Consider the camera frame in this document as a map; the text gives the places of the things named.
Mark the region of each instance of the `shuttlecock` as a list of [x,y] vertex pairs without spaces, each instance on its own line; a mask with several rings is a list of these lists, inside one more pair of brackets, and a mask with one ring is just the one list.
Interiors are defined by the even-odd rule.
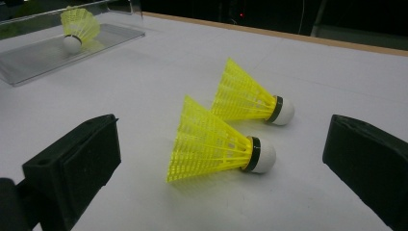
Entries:
[[273,146],[245,137],[186,96],[166,180],[238,167],[263,173],[275,159]]
[[228,59],[211,112],[224,120],[263,118],[284,125],[293,118],[294,106],[290,100],[267,92]]
[[100,31],[99,22],[85,9],[70,9],[61,13],[64,28],[64,48],[71,54],[81,50],[82,44],[95,38]]

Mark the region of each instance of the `white tabletop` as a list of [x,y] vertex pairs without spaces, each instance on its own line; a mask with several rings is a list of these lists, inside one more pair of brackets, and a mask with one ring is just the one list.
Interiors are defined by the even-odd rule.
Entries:
[[[13,88],[0,82],[0,176],[81,122],[115,114],[122,163],[73,230],[391,230],[322,160],[330,118],[408,141],[408,58],[144,17],[138,38]],[[228,57],[289,98],[287,126],[235,122],[268,139],[272,171],[166,183],[185,94],[209,108]]]

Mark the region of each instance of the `transparent acrylic container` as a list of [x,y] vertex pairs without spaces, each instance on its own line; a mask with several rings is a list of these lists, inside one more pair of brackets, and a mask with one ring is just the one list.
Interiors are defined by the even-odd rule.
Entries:
[[3,81],[12,86],[19,86],[122,42],[144,36],[144,31],[140,29],[142,14],[139,0],[102,0],[87,4],[82,4],[85,1],[75,1],[75,3],[79,5],[70,6],[71,10],[86,9],[100,23],[100,33],[92,41],[84,43],[77,54],[69,54],[63,47],[64,30],[61,13],[66,11],[68,6],[46,13],[0,21],[0,78]]

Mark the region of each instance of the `shuttlecock cork base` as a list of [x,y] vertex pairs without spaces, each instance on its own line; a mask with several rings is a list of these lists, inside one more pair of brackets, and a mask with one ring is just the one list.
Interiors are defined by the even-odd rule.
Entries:
[[276,125],[285,125],[292,120],[294,116],[294,106],[291,100],[276,96],[276,106],[267,123]]
[[275,149],[271,145],[266,145],[266,142],[259,138],[248,138],[252,143],[252,155],[248,165],[242,167],[242,170],[256,173],[265,173],[269,171],[276,161]]
[[81,50],[82,41],[80,38],[67,35],[64,38],[64,48],[70,54],[76,54]]

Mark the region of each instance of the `white table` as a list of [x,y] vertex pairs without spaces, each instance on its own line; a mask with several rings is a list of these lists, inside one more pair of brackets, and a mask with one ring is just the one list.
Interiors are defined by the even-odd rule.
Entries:
[[[406,53],[151,15],[145,38],[21,87],[0,82],[0,176],[18,183],[21,165],[52,142],[115,114],[122,164],[73,230],[391,230],[321,157],[333,114],[408,141]],[[277,162],[265,175],[230,170],[167,184],[184,95],[209,108],[228,57],[295,104],[287,126],[233,123],[270,140]]]

